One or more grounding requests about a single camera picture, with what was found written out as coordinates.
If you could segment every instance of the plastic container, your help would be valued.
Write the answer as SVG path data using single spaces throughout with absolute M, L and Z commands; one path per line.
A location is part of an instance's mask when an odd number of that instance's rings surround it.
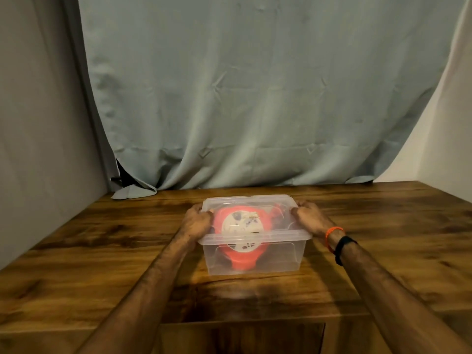
M 296 271 L 311 235 L 290 214 L 297 207 L 288 195 L 215 197 L 212 233 L 203 245 L 210 275 Z

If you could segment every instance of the wooden table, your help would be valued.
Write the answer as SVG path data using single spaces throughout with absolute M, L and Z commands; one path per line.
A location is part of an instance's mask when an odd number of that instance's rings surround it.
M 104 196 L 0 272 L 0 353 L 71 353 L 208 197 L 317 202 L 459 334 L 472 338 L 472 204 L 418 182 Z M 298 272 L 207 274 L 198 246 L 163 317 L 161 353 L 388 353 L 344 270 L 309 241 Z

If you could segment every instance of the wooden tabletop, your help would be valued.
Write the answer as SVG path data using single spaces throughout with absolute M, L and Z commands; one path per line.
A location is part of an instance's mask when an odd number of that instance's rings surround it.
M 472 204 L 427 185 L 162 191 L 125 201 L 104 196 L 0 271 L 0 333 L 96 327 L 192 204 L 285 193 L 317 202 L 434 310 L 472 309 Z M 208 276 L 198 245 L 182 265 L 163 322 L 366 314 L 344 270 L 316 242 L 307 243 L 298 272 L 216 277 Z

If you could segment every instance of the orange bracelet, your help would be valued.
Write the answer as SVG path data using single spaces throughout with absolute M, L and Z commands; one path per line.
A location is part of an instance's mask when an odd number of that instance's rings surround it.
M 328 243 L 328 241 L 327 241 L 327 237 L 328 237 L 329 234 L 330 234 L 331 232 L 333 232 L 334 230 L 341 230 L 342 232 L 346 233 L 346 232 L 344 231 L 344 229 L 343 229 L 342 227 L 339 227 L 339 226 L 334 226 L 334 227 L 328 229 L 328 231 L 326 231 L 326 235 L 325 235 L 325 246 L 326 246 L 326 248 L 329 250 L 329 252 L 331 252 L 331 253 L 333 253 L 333 254 L 334 254 L 334 250 L 329 246 L 329 243 Z

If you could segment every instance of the container lid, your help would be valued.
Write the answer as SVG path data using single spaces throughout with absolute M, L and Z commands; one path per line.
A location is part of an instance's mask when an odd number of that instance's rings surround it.
M 213 227 L 198 242 L 228 244 L 237 252 L 247 252 L 263 243 L 306 241 L 311 235 L 293 218 L 293 207 L 297 204 L 288 195 L 206 199 L 202 211 L 214 211 Z

